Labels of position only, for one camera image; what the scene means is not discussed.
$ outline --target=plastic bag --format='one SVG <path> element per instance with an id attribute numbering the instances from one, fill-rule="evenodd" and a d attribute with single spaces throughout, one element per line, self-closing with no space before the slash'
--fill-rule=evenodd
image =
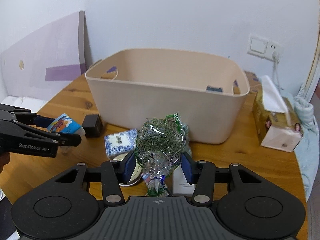
<path id="1" fill-rule="evenodd" d="M 179 165 L 186 146 L 185 125 L 177 113 L 164 120 L 147 119 L 138 132 L 135 148 L 137 162 L 142 167 L 149 196 L 167 196 L 164 179 Z"/>

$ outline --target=white tissue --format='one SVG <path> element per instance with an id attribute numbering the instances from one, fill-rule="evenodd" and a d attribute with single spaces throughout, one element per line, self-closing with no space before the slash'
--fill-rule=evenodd
<path id="1" fill-rule="evenodd" d="M 268 75 L 261 77 L 262 104 L 264 109 L 270 112 L 285 114 L 288 126 L 291 126 L 289 109 L 280 95 L 275 84 Z"/>

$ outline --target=metal bolt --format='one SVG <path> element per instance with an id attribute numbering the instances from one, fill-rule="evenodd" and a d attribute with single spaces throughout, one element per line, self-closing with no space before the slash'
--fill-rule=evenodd
<path id="1" fill-rule="evenodd" d="M 121 197 L 119 195 L 109 195 L 106 197 L 106 201 L 110 202 L 110 203 L 117 203 L 119 201 L 121 201 Z"/>
<path id="2" fill-rule="evenodd" d="M 206 195 L 197 195 L 194 200 L 198 203 L 206 203 L 210 200 L 210 198 Z"/>

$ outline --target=white wall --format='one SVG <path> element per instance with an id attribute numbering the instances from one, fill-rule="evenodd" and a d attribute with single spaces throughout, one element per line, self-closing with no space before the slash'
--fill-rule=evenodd
<path id="1" fill-rule="evenodd" d="M 284 45 L 280 81 L 296 93 L 316 47 L 319 0 L 0 0 L 0 52 L 81 9 L 89 64 L 125 48 L 160 47 L 230 57 L 244 70 L 271 75 L 271 61 L 246 52 L 256 33 Z"/>

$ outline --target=tissue box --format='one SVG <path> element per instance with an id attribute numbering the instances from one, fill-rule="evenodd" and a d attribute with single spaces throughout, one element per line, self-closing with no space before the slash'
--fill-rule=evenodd
<path id="1" fill-rule="evenodd" d="M 291 126 L 288 126 L 285 114 L 273 113 L 264 109 L 262 104 L 262 90 L 258 91 L 254 99 L 252 112 L 260 145 L 292 152 L 302 139 L 302 131 L 299 118 L 292 109 L 290 102 L 287 98 L 283 99 L 289 109 L 291 122 L 293 124 Z"/>

